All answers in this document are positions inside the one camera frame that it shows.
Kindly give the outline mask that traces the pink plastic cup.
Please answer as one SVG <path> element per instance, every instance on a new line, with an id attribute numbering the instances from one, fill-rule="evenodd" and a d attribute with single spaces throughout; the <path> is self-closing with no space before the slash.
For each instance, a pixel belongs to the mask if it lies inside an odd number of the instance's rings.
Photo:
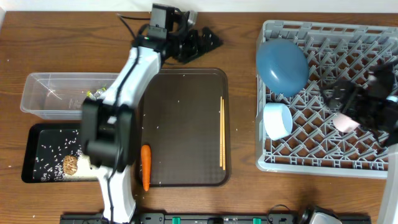
<path id="1" fill-rule="evenodd" d="M 332 122 L 335 128 L 342 133 L 352 132 L 360 126 L 359 123 L 342 113 L 337 113 Z"/>

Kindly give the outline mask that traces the large blue plate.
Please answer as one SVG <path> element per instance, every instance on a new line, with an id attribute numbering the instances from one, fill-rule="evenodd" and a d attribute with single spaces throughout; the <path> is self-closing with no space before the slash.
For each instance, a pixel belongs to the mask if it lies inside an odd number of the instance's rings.
<path id="1" fill-rule="evenodd" d="M 262 43 L 256 52 L 256 69 L 272 92 L 285 97 L 299 93 L 309 79 L 309 67 L 304 52 L 287 39 Z"/>

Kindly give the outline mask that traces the light blue rice bowl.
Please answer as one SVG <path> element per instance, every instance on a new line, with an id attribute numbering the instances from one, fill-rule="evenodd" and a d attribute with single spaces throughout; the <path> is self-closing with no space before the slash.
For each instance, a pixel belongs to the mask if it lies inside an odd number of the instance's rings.
<path id="1" fill-rule="evenodd" d="M 266 103 L 263 110 L 263 122 L 267 135 L 273 141 L 292 133 L 292 115 L 287 105 L 283 103 Z"/>

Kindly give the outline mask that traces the snack wrapper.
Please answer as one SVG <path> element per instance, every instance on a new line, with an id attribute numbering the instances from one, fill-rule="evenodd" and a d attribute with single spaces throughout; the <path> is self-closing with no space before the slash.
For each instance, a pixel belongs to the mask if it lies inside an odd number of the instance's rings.
<path id="1" fill-rule="evenodd" d="M 97 89 L 94 93 L 92 93 L 90 91 L 87 91 L 86 92 L 86 97 L 91 99 L 91 100 L 96 101 L 101 96 L 101 94 L 104 93 L 105 91 L 106 91 L 105 87 Z"/>

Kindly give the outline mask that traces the orange carrot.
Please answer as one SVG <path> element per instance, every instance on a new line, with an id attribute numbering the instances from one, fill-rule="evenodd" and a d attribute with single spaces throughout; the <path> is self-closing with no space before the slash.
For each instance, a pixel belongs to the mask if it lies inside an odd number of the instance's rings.
<path id="1" fill-rule="evenodd" d="M 141 164 L 142 164 L 142 184 L 144 191 L 150 188 L 150 173 L 152 164 L 152 153 L 149 145 L 141 147 Z"/>

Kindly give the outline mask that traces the brown food scrap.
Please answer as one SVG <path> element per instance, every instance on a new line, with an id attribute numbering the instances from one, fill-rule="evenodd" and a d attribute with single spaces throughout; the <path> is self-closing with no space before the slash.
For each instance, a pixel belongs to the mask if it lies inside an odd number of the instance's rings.
<path id="1" fill-rule="evenodd" d="M 78 159 L 75 156 L 65 156 L 63 159 L 63 172 L 67 175 L 74 175 L 78 170 Z"/>

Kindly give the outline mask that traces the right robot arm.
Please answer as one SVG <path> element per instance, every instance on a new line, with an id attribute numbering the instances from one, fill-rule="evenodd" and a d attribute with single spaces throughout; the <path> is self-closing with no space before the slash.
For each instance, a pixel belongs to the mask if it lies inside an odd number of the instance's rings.
<path id="1" fill-rule="evenodd" d="M 326 106 L 340 113 L 337 119 L 345 116 L 372 133 L 389 134 L 384 142 L 388 148 L 389 168 L 378 223 L 397 223 L 397 102 L 389 95 L 396 65 L 395 60 L 374 67 L 367 89 L 348 80 L 338 80 L 320 88 Z"/>

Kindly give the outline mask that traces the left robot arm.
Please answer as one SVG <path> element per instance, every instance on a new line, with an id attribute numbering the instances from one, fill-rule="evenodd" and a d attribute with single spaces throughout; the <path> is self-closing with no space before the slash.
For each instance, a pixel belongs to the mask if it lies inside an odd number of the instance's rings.
<path id="1" fill-rule="evenodd" d="M 193 28 L 193 10 L 154 3 L 146 21 L 131 34 L 128 60 L 112 85 L 81 106 L 82 152 L 97 169 L 108 223 L 129 223 L 136 209 L 130 170 L 140 148 L 136 111 L 148 84 L 167 59 L 186 64 L 222 45 L 208 27 L 201 35 Z"/>

